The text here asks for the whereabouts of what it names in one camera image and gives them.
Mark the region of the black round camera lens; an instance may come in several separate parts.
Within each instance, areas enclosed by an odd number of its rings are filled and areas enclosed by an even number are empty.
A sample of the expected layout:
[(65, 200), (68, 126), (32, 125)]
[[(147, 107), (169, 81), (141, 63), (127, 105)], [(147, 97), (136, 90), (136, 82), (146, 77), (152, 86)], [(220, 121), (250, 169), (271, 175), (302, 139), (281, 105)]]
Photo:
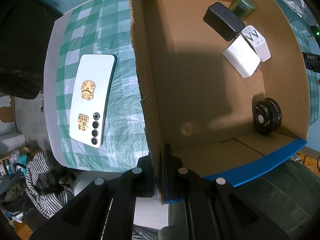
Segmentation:
[(281, 126), (282, 113), (272, 98), (264, 98), (254, 104), (253, 121), (255, 129), (262, 135), (269, 135)]

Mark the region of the blue cardboard box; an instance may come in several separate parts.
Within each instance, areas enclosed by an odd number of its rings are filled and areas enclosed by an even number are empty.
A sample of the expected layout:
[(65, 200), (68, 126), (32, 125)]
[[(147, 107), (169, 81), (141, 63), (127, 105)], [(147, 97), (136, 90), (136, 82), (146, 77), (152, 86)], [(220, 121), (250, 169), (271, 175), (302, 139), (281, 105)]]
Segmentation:
[[(163, 148), (199, 176), (234, 186), (284, 162), (305, 146), (309, 85), (296, 37), (275, 0), (253, 0), (247, 19), (266, 38), (271, 58), (242, 78), (221, 54), (229, 45), (203, 21), (215, 2), (129, 0), (131, 40), (146, 137), (157, 185), (164, 194)], [(274, 99), (281, 126), (262, 135), (254, 104)]]

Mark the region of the white charger with prongs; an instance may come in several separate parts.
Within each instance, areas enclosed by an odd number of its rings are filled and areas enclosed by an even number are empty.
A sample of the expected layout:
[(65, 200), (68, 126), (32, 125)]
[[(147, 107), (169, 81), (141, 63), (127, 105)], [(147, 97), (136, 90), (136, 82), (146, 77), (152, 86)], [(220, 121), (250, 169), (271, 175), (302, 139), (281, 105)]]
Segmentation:
[(252, 76), (261, 62), (259, 56), (241, 35), (221, 54), (242, 78)]

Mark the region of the white square wall charger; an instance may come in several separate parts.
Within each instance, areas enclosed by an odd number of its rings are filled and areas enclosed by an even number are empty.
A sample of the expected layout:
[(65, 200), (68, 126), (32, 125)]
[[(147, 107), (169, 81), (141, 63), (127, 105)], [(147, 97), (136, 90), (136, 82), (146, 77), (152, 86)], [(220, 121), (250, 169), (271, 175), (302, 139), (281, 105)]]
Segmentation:
[(271, 53), (265, 38), (255, 27), (248, 25), (242, 29), (241, 34), (251, 45), (261, 62), (265, 62), (271, 58)]

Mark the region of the grey Ugreen wall charger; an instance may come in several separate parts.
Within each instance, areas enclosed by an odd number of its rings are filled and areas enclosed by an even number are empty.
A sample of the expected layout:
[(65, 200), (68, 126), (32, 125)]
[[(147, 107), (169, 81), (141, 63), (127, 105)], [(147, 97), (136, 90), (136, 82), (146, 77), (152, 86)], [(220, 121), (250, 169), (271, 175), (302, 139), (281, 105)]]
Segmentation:
[(203, 21), (227, 42), (237, 38), (245, 28), (244, 22), (220, 2), (208, 7)]

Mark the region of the green round metal tin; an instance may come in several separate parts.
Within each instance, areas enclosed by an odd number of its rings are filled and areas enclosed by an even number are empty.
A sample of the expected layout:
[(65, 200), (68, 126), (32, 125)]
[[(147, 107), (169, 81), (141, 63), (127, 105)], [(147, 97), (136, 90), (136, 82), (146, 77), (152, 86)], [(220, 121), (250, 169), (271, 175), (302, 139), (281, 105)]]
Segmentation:
[(232, 0), (228, 7), (228, 9), (242, 21), (245, 21), (256, 8), (253, 0)]

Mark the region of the striped black white cloth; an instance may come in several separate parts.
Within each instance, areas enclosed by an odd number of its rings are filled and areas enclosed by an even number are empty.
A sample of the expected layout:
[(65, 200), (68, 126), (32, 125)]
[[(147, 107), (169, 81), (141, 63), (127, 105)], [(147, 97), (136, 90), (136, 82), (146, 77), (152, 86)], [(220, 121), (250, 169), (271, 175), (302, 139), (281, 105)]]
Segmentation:
[(50, 219), (74, 198), (71, 187), (60, 180), (68, 171), (51, 150), (36, 153), (27, 163), (25, 191), (37, 210)]

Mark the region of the white smartphone with stickers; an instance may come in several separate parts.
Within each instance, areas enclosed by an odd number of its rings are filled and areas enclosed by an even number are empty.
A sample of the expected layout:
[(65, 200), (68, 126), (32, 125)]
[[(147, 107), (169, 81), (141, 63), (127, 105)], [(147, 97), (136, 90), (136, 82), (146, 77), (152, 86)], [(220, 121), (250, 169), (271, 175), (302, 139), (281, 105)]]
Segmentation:
[(107, 101), (117, 58), (114, 55), (82, 55), (75, 77), (69, 115), (69, 135), (85, 145), (99, 148)]

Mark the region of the green checkered plastic tablecloth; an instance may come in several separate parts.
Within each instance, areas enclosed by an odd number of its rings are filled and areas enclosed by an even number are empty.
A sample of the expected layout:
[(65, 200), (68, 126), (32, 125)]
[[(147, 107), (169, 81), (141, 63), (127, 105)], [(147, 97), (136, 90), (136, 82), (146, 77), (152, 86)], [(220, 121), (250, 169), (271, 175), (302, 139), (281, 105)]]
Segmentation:
[(130, 16), (129, 0), (71, 11), (57, 64), (54, 151), (69, 168), (121, 173), (149, 153)]

